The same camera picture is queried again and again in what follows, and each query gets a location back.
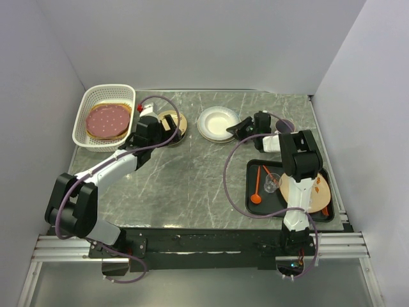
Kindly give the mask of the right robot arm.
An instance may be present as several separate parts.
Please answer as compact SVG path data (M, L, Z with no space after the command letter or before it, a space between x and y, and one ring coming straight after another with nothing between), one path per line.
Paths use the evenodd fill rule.
M253 117L226 128L226 132L239 141L234 149L254 140L254 146L260 152L280 153L284 173L289 177L287 208L266 217L284 214L279 245L284 253L294 255L312 243L309 227L313 221L308 210L323 159L311 130L272 134L272 117L274 115L268 111L259 111Z

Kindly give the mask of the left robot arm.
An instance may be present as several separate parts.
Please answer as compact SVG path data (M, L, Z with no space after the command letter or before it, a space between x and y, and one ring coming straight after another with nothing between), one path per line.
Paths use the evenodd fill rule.
M59 239L78 237L104 244L111 256L121 256L127 249L123 230L98 215L99 196L125 175L146 163L154 149L180 137L180 120L166 115L169 128L154 116L142 116L136 131L107 159L87 171L57 177L45 212L45 220L55 227Z

